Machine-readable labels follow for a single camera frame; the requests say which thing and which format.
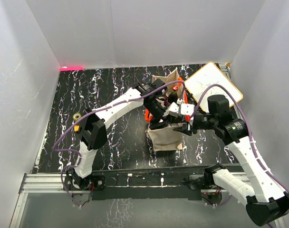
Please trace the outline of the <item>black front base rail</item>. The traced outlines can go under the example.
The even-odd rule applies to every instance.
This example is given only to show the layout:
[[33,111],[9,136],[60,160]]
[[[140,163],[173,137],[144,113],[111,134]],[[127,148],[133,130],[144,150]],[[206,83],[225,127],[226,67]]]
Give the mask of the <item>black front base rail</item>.
[[206,166],[161,167],[129,170],[96,170],[85,178],[74,169],[64,174],[65,189],[89,193],[91,200],[211,198],[225,190],[204,181]]

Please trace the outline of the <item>beige canvas bag orange handles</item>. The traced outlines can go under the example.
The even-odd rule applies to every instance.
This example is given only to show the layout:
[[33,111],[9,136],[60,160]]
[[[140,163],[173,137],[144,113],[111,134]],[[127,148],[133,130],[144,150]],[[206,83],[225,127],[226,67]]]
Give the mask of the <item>beige canvas bag orange handles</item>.
[[[177,67],[168,76],[152,76],[152,82],[157,79],[161,79],[163,82],[168,83],[175,80],[184,81],[178,73]],[[183,85],[178,83],[178,98],[182,94]],[[183,103],[188,103],[186,92],[183,93]],[[183,134],[176,132],[173,129],[180,127],[181,123],[166,123],[159,129],[152,130],[153,124],[150,123],[152,120],[152,115],[149,115],[149,111],[146,110],[145,119],[149,123],[148,129],[146,130],[146,135],[152,142],[152,148],[154,152],[160,151],[176,151],[183,149]]]

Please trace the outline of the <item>yellow tape roll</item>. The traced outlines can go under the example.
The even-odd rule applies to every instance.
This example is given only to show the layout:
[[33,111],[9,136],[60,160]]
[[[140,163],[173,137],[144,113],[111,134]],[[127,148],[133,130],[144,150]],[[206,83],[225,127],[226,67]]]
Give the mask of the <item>yellow tape roll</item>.
[[82,115],[81,115],[80,113],[75,113],[75,114],[73,114],[73,120],[74,120],[74,121],[79,120],[81,117],[82,117]]

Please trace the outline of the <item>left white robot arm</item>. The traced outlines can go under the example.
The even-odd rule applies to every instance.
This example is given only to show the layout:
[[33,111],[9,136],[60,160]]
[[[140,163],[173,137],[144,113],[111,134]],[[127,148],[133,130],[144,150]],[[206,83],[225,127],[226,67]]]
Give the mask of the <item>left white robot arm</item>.
[[123,95],[87,114],[80,122],[80,147],[76,167],[71,173],[70,182],[74,187],[84,190],[90,185],[89,175],[97,150],[107,142],[107,129],[130,111],[144,106],[157,120],[165,113],[165,108],[157,98],[165,95],[165,82],[157,79],[153,83],[137,83]]

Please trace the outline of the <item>glass cola bottle red cap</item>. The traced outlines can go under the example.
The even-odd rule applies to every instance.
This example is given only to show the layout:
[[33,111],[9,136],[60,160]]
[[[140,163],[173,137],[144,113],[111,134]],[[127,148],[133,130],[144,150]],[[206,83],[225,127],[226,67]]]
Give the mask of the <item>glass cola bottle red cap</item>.
[[170,94],[168,95],[168,98],[167,98],[167,101],[169,104],[172,104],[172,103],[176,103],[177,100],[178,100],[178,95],[177,95],[177,92],[178,92],[178,86],[174,85],[172,87],[172,90],[170,92]]

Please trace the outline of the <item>pink marker strip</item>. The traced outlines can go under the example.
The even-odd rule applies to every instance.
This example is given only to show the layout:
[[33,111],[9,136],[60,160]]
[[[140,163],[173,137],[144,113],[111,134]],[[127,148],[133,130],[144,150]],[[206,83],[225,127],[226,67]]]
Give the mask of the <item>pink marker strip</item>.
[[78,71],[78,70],[83,70],[84,68],[81,66],[72,66],[72,67],[61,67],[60,68],[60,72],[64,72],[64,71]]

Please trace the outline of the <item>yellow bow-shaped sponge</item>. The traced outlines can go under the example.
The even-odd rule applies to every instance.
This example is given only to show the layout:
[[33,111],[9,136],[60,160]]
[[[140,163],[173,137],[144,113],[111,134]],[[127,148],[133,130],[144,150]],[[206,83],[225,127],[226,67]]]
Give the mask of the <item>yellow bow-shaped sponge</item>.
[[80,131],[80,126],[79,125],[75,125],[74,126],[74,132],[79,132]]

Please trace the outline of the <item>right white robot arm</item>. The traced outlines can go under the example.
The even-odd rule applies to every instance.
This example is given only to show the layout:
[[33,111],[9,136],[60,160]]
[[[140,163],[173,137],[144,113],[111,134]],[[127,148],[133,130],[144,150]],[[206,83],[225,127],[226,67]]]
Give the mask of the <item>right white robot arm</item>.
[[224,144],[238,159],[249,184],[233,176],[221,164],[204,170],[204,176],[194,181],[214,189],[217,186],[227,190],[246,209],[250,219],[263,226],[289,213],[289,191],[273,177],[262,157],[256,150],[246,123],[234,118],[230,112],[229,101],[224,95],[208,97],[207,114],[197,113],[190,118],[191,105],[186,106],[185,122],[174,130],[186,135],[196,134],[198,130],[214,130]]

